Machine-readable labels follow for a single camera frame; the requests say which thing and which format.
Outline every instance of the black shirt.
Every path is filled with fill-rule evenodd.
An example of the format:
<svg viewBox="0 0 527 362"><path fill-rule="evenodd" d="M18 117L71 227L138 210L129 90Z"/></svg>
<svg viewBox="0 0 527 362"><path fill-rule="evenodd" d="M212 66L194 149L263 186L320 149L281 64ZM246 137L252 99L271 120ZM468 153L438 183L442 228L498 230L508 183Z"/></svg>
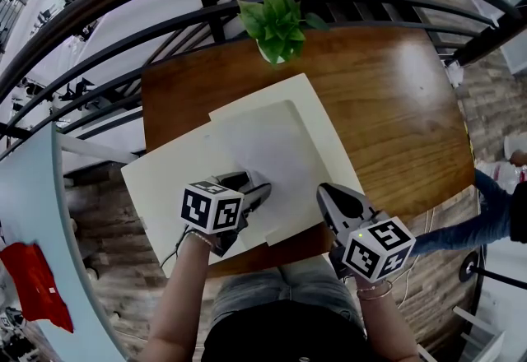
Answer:
<svg viewBox="0 0 527 362"><path fill-rule="evenodd" d="M511 209L511 240L527 244L527 223L525 223L527 204L527 182L518 183L512 194Z"/></svg>
<svg viewBox="0 0 527 362"><path fill-rule="evenodd" d="M222 319L205 341L202 362L377 361L360 327L329 309L289 300Z"/></svg>

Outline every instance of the white cube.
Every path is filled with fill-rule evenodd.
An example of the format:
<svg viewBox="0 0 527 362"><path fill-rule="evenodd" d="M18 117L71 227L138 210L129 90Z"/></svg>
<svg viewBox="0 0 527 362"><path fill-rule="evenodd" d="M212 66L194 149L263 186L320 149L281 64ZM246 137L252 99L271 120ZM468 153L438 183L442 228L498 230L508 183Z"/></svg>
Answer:
<svg viewBox="0 0 527 362"><path fill-rule="evenodd" d="M412 233L398 217L393 217L354 230L349 235L343 263L373 283L398 271L414 244Z"/></svg>
<svg viewBox="0 0 527 362"><path fill-rule="evenodd" d="M206 234L238 226L244 194L208 181L185 185L180 200L183 221Z"/></svg>

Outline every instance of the black cable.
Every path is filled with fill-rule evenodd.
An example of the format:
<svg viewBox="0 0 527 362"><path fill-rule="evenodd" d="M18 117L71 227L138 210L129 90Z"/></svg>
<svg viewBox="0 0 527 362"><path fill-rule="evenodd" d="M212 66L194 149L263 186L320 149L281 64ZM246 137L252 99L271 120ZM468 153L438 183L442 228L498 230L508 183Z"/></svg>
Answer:
<svg viewBox="0 0 527 362"><path fill-rule="evenodd" d="M189 230L189 225L186 225L183 229L183 233L180 236L180 240L178 240L177 244L174 247L174 251L172 251L170 254L168 254L168 257L166 257L163 262L161 263L161 269L165 265L165 263L175 254L176 257L178 257L178 249L180 248L180 245L183 243L183 239L187 234L192 232L192 230Z"/></svg>

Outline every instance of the brown wooden tabletop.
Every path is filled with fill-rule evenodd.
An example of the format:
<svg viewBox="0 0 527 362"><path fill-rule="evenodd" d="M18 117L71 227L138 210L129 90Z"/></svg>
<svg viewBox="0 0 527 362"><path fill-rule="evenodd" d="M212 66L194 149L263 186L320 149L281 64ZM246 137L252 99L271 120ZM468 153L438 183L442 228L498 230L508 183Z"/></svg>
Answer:
<svg viewBox="0 0 527 362"><path fill-rule="evenodd" d="M242 40L145 71L147 150L209 122L215 109L304 72L377 209L407 221L473 182L464 122L424 31L350 27L308 30L306 37L301 58L275 67L253 40ZM209 276L294 262L327 252L331 242L317 225L214 264Z"/></svg>

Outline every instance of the red cloth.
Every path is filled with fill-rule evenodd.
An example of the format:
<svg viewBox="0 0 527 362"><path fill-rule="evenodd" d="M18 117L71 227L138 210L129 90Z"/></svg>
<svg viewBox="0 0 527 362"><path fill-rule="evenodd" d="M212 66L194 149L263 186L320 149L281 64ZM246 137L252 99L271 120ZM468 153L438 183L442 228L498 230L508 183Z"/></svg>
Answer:
<svg viewBox="0 0 527 362"><path fill-rule="evenodd" d="M39 245L17 242L1 251L0 259L15 281L24 318L28 321L48 319L57 327L73 332L68 307L58 294L53 273Z"/></svg>

